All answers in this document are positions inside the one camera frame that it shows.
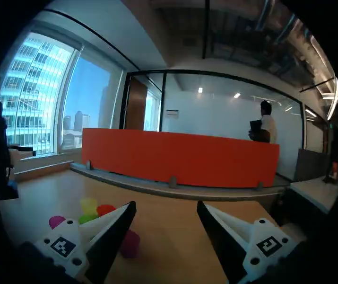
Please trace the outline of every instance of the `orange partition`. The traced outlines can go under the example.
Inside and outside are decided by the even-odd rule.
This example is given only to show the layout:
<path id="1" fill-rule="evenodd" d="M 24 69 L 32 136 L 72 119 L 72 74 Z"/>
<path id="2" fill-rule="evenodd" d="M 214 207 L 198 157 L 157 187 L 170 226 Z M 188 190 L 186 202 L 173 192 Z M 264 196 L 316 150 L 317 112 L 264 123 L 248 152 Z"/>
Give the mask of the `orange partition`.
<path id="1" fill-rule="evenodd" d="M 213 136 L 84 128 L 82 162 L 134 178 L 211 187 L 271 186 L 279 145 Z"/>

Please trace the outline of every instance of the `blue sky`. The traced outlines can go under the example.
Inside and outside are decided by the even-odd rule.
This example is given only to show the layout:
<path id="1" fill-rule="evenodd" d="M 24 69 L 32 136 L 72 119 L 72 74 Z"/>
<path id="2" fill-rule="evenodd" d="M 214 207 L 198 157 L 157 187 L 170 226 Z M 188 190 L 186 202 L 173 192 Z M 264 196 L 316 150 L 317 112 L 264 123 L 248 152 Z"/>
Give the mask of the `blue sky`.
<path id="1" fill-rule="evenodd" d="M 98 127 L 102 94 L 106 94 L 104 88 L 108 87 L 109 80 L 109 72 L 79 58 L 70 81 L 64 111 L 64 116 L 71 116 L 71 129 L 76 112 L 79 110 L 82 114 L 90 115 L 89 127 Z"/>

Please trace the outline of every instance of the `door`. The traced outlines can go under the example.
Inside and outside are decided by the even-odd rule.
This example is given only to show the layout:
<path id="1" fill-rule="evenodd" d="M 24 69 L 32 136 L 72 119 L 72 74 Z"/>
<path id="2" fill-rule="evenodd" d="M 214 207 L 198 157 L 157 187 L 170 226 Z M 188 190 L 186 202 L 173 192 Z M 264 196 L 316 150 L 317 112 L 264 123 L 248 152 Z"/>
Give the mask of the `door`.
<path id="1" fill-rule="evenodd" d="M 148 88 L 135 78 L 130 80 L 125 129 L 144 130 L 145 106 Z"/>

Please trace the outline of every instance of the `skyscraper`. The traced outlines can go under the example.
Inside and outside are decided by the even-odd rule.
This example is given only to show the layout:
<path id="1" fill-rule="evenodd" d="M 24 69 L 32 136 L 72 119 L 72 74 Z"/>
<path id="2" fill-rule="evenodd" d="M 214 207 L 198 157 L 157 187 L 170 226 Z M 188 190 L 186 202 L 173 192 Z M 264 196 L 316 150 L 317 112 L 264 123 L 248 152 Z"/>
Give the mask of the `skyscraper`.
<path id="1" fill-rule="evenodd" d="M 82 129 L 90 126 L 90 116 L 82 115 Z"/>
<path id="2" fill-rule="evenodd" d="M 60 85 L 74 49 L 30 33 L 11 62 L 0 90 L 9 143 L 53 151 L 53 118 Z"/>
<path id="3" fill-rule="evenodd" d="M 64 130 L 69 130 L 70 129 L 70 122 L 71 122 L 71 116 L 69 116 L 69 115 L 65 116 L 62 128 Z"/>
<path id="4" fill-rule="evenodd" d="M 82 112 L 79 110 L 74 117 L 74 131 L 82 131 Z"/>

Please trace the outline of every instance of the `green ball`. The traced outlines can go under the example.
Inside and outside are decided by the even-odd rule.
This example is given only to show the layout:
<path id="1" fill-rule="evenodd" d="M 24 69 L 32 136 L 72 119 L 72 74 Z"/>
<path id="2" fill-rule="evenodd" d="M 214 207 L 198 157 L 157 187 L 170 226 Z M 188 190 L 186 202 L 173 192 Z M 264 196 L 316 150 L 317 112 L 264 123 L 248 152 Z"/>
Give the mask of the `green ball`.
<path id="1" fill-rule="evenodd" d="M 91 221 L 91 220 L 94 220 L 94 219 L 96 219 L 96 218 L 98 218 L 98 215 L 82 215 L 82 216 L 79 218 L 78 222 L 79 222 L 80 224 L 84 224 L 84 223 L 89 222 L 89 221 Z"/>

